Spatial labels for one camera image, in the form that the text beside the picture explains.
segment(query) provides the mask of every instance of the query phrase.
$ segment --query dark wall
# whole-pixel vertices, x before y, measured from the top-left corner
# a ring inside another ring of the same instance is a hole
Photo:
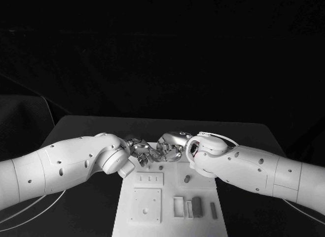
[[[309,161],[325,129],[323,2],[20,9],[0,18],[0,75],[56,118],[263,123]]]

